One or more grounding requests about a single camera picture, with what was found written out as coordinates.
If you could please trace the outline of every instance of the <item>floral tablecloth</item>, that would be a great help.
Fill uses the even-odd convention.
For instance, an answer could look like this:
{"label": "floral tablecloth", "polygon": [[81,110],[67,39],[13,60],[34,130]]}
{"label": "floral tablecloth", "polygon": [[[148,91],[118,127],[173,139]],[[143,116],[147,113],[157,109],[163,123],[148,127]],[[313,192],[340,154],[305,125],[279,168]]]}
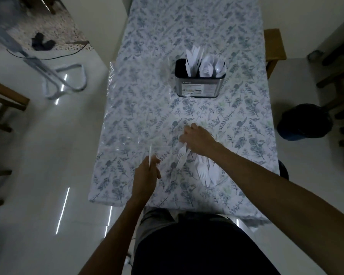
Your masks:
{"label": "floral tablecloth", "polygon": [[[192,45],[223,55],[228,72],[216,99],[178,97],[173,65]],[[258,0],[133,0],[116,64],[89,193],[122,206],[149,145],[162,178],[149,206],[266,217],[221,172],[216,186],[198,180],[191,153],[177,170],[178,137],[196,122],[233,152],[279,173]]]}

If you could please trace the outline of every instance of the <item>person's left hand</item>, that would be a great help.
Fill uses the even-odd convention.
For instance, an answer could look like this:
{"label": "person's left hand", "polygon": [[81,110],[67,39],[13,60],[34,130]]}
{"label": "person's left hand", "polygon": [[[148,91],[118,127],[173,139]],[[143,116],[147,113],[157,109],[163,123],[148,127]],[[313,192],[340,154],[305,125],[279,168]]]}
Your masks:
{"label": "person's left hand", "polygon": [[147,156],[140,166],[135,169],[131,199],[144,205],[147,203],[151,194],[156,189],[157,178],[161,178],[161,173],[157,168],[159,162],[160,160],[153,155],[149,167],[149,156]]}

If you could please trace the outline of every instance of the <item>standing fan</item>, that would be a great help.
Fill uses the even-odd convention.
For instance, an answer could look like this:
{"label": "standing fan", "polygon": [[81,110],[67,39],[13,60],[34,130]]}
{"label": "standing fan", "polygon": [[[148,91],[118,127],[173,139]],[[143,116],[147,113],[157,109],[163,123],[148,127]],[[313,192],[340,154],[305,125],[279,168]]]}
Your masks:
{"label": "standing fan", "polygon": [[[82,64],[72,64],[53,70],[46,66],[43,62],[41,62],[41,60],[37,57],[27,54],[23,50],[22,46],[6,32],[6,30],[17,24],[19,17],[20,5],[18,0],[0,0],[0,43],[11,52],[22,54],[24,56],[24,62],[26,62],[26,64],[28,64],[31,68],[35,69],[37,72],[39,72],[39,74],[43,76],[44,80],[42,83],[42,90],[44,96],[47,99],[53,100],[58,99],[62,95],[69,92],[80,92],[84,90],[87,86],[87,76]],[[58,75],[59,72],[78,67],[81,68],[83,80],[83,83],[80,87],[73,87],[69,85],[63,78]],[[55,85],[55,92],[50,92],[48,81]],[[61,91],[61,88],[63,89],[63,85],[67,86],[65,91]]]}

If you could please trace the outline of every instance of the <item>speckled terrazzo floor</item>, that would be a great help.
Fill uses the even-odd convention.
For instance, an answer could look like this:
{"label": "speckled terrazzo floor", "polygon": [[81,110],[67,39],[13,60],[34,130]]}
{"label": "speckled terrazzo floor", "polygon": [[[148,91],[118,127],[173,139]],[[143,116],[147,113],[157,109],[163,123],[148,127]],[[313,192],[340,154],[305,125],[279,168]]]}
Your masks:
{"label": "speckled terrazzo floor", "polygon": [[[32,48],[32,38],[37,32],[44,34],[44,42],[56,41],[52,50],[78,50],[82,44],[67,44],[66,42],[86,41],[83,32],[74,23],[69,12],[59,3],[55,3],[55,15],[52,15],[43,4],[35,3],[32,9],[26,9],[15,27],[7,32],[19,42],[25,50]],[[0,44],[0,50],[6,48]],[[93,50],[88,44],[84,49]]]}

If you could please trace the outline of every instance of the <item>cutlery holder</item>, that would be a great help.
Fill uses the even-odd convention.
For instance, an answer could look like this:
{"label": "cutlery holder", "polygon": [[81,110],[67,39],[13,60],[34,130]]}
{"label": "cutlery holder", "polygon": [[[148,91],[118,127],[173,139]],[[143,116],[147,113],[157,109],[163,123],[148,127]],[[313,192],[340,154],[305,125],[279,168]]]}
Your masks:
{"label": "cutlery holder", "polygon": [[216,98],[219,95],[224,78],[200,77],[199,71],[196,77],[188,77],[186,71],[186,59],[178,59],[174,76],[176,78],[176,93],[180,97]]}

